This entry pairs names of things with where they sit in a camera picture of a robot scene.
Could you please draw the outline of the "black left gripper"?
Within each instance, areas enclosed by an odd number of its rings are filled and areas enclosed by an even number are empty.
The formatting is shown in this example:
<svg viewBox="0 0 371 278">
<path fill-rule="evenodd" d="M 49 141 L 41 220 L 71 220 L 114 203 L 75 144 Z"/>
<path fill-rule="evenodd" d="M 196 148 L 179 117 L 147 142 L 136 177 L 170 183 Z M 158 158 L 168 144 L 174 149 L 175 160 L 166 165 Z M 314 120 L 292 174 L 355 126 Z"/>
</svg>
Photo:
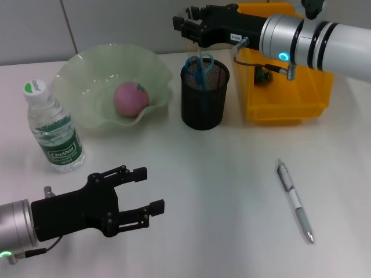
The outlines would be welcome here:
<svg viewBox="0 0 371 278">
<path fill-rule="evenodd" d="M 88 176 L 79 190 L 31 203 L 37 239 L 44 242 L 84 229 L 94 228 L 105 237 L 148 228 L 150 217 L 165 212 L 163 199 L 148 206 L 119 212 L 115 187 L 147 179 L 147 168 L 130 171 L 125 165 Z"/>
</svg>

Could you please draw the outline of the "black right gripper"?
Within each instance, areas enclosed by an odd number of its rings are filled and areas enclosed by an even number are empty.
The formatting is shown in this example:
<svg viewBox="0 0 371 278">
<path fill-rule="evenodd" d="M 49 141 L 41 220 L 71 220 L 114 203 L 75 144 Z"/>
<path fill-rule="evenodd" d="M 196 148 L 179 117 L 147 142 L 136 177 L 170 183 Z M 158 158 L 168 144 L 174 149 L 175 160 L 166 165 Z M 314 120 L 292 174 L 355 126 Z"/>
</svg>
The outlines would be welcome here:
<svg viewBox="0 0 371 278">
<path fill-rule="evenodd" d="M 259 50 L 260 36 L 267 21 L 265 17 L 243 14 L 238 12 L 237 4 L 226 6 L 206 5 L 198 8 L 189 6 L 185 9 L 191 20 L 202 20 L 195 24 L 183 17 L 174 16 L 173 27 L 200 47 L 207 48 L 218 43 L 237 44 L 233 35 L 249 38 L 248 48 Z"/>
</svg>

